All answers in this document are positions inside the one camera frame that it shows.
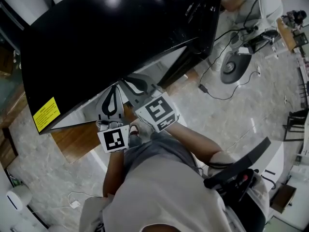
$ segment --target shoe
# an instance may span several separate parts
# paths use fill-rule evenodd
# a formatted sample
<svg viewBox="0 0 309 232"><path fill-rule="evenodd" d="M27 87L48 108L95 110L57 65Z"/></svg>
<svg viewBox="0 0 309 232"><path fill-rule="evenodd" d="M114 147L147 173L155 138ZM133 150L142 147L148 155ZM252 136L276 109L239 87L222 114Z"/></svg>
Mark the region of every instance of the shoe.
<svg viewBox="0 0 309 232"><path fill-rule="evenodd" d="M130 126L130 136L131 135L137 135L138 137L140 136L140 130L137 125Z"/></svg>

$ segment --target power cord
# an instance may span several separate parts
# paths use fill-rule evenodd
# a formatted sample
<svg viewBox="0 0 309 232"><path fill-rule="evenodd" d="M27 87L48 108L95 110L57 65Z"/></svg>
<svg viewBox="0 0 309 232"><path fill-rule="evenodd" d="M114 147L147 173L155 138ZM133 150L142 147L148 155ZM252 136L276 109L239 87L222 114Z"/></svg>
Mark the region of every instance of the power cord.
<svg viewBox="0 0 309 232"><path fill-rule="evenodd" d="M56 210L56 209L63 209L63 208L72 208L72 209L75 209L75 208L77 208L79 205L75 205L75 206L74 206L74 204L73 204L74 202L73 202L73 203L70 203L69 198L70 198L70 195L71 195L72 193L85 194L85 195L87 195L87 196L89 196L89 197L101 198L101 197L99 197L99 196L93 196L93 195L87 194L87 193L85 193L85 192L76 192L76 191L72 191L72 192L70 192L70 193L68 194L68 203L69 203L70 206L55 207L55 208L49 208L49 209L40 210L40 211L32 211L31 213L37 213L37 212L43 212L43 211L50 211L50 210Z"/></svg>
<svg viewBox="0 0 309 232"><path fill-rule="evenodd" d="M221 52L221 54L219 55L219 57L217 57L215 60L214 60L214 62L208 67L208 69L202 74L202 77L200 78L200 80L199 80L199 89L201 89L204 93L207 93L207 92L205 92L205 90L207 90L206 89L206 87L204 86L204 85L202 85L202 79L203 79L203 77L204 77L204 75L207 73L207 71L211 68L211 66L213 66L214 64L215 64L215 62L217 61L217 59L219 59L220 57L221 57L221 55L222 55L222 53L227 49L227 47L230 45L230 43L232 42L232 40L239 34L239 32L240 32L241 30L238 30L238 32L237 32L237 34L235 34L232 38L231 38L231 40L229 41L229 43L226 45L226 47L223 49L223 51Z"/></svg>
<svg viewBox="0 0 309 232"><path fill-rule="evenodd" d="M240 36L240 40L241 40L242 42L245 42L244 37L247 36L247 35L249 35L249 33L246 33L246 34L241 35L241 36Z"/></svg>
<svg viewBox="0 0 309 232"><path fill-rule="evenodd" d="M198 86L198 88L199 88L200 90L202 90L204 93L208 93L208 94L209 94L212 98L214 98L214 99L226 101L226 100L232 98L233 95L234 95L234 93L235 93L235 91L236 91L236 89L237 89L239 86L245 85L245 84L249 83L252 74L253 74L253 73L258 73L258 72L252 72L252 73L250 74L249 81L248 81L247 83L245 83L245 84L237 85L236 88L235 88L234 91L233 91L232 96L229 97L229 98L227 98L227 99L221 99L221 98L213 97L213 96L208 92L208 89L207 89L204 85L202 85L202 83L201 83L201 81L202 81L204 75L207 73L207 71L210 69L210 67L213 66L213 65L215 64L215 62L217 61L217 59L221 57L222 53L227 49L227 47L230 45L230 43L232 42L232 40L239 34L240 31L242 31L242 30L247 30L248 34L250 34L250 33L252 33L254 30L257 30L257 29L258 29L257 26L255 26L255 27L253 27L253 28L248 28L248 27L246 27L246 23L247 23L247 21L248 21L250 15L251 15L252 12L253 12L254 6L256 5L256 3L257 3L258 1L259 1L259 0L255 0L255 1L254 1L253 5L252 5L252 7L251 7L251 9L250 9L250 12L248 13L248 15L247 15L247 17L246 17L246 19L245 19L245 21L244 21L244 23L243 23L243 29L231 29L231 30L225 32L224 34L222 34L222 35L221 35L220 37L218 37L217 39L215 39L215 41L217 41L217 40L219 40L220 38L222 38L224 35L226 35L227 33L232 32L232 31L237 31L237 34L234 35L234 36L231 38L231 40L229 41L229 43L227 44L227 46L224 48L224 50L221 52L221 54L219 55L219 57L217 57L217 58L215 59L215 61L207 68L207 70L202 74L202 77L201 77L201 79L199 80L199 86Z"/></svg>
<svg viewBox="0 0 309 232"><path fill-rule="evenodd" d="M236 88L234 89L232 95L231 95L230 97L226 98L226 99L221 99L221 98L217 98L217 97L212 96L212 95L208 92L208 89L207 89L205 86L204 86L204 88L205 88L205 91L206 91L206 92L204 92L204 93L207 93L210 97L212 97L212 98L214 98L214 99L216 99L216 100L221 100L221 101L229 100L230 98L233 97L233 95L234 95L236 89L237 89L239 86L246 85L246 84L248 84L248 83L250 82L251 76L252 76L254 73L258 73L258 74L259 74L259 72L257 72L257 71L252 72L252 73L250 74L249 81L246 82L246 83L244 83L244 84L238 84L238 85L236 86Z"/></svg>
<svg viewBox="0 0 309 232"><path fill-rule="evenodd" d="M277 185L276 185L276 183L275 183L274 181L272 181L271 179L268 179L268 178L266 178L266 177L264 177L264 176L262 176L262 175L261 175L261 177L262 177L263 179L265 179L265 180L271 182L271 183L274 185L274 186L271 188L272 190L274 190L274 189L277 188Z"/></svg>
<svg viewBox="0 0 309 232"><path fill-rule="evenodd" d="M70 192L70 193L68 194L68 203L70 204L70 207L72 207L72 204L70 203L69 198L70 198L70 195L71 195L72 193L85 194L85 195L87 195L87 196L89 196L89 197L94 197L94 198L102 198L102 197L90 195L90 194L85 193L85 192L72 191L72 192Z"/></svg>
<svg viewBox="0 0 309 232"><path fill-rule="evenodd" d="M292 108L292 110L293 110L293 105L292 105L292 103L290 103L288 100L286 100L286 102L288 102L288 103L291 105L291 108Z"/></svg>

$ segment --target yellow warning label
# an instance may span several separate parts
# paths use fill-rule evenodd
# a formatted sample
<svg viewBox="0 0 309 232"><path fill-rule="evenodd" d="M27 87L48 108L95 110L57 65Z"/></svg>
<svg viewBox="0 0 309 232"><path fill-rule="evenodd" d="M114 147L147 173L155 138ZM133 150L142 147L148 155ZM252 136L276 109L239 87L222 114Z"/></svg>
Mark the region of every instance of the yellow warning label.
<svg viewBox="0 0 309 232"><path fill-rule="evenodd" d="M42 131L50 122L60 115L55 98L51 98L36 114L33 116L34 123L38 131Z"/></svg>

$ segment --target hair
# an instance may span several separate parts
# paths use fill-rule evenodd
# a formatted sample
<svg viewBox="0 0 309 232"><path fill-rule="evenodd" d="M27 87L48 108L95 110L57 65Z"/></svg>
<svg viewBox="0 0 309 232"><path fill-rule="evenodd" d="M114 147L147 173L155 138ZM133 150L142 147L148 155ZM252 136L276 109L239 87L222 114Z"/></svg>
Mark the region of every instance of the hair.
<svg viewBox="0 0 309 232"><path fill-rule="evenodd" d="M307 13L303 10L299 11L299 14L303 17L303 19L307 18Z"/></svg>

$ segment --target desk leg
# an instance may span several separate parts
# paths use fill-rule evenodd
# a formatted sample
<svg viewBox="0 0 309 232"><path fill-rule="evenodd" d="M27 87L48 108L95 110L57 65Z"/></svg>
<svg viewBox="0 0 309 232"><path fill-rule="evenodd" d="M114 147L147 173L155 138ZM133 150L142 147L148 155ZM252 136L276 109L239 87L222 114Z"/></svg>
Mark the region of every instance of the desk leg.
<svg viewBox="0 0 309 232"><path fill-rule="evenodd" d="M194 54L190 50L190 47L187 46L183 53L181 53L178 59L176 59L173 65L162 77L162 79L158 83L158 86L161 86L162 88L167 88L207 57L208 56L203 53Z"/></svg>
<svg viewBox="0 0 309 232"><path fill-rule="evenodd" d="M273 56L279 55L279 54L287 52L287 51L289 51L288 48L281 49L281 50L279 50L279 51L277 51L277 52L275 52L273 54L270 54L270 55L266 56L265 59L269 59L269 58L271 58Z"/></svg>

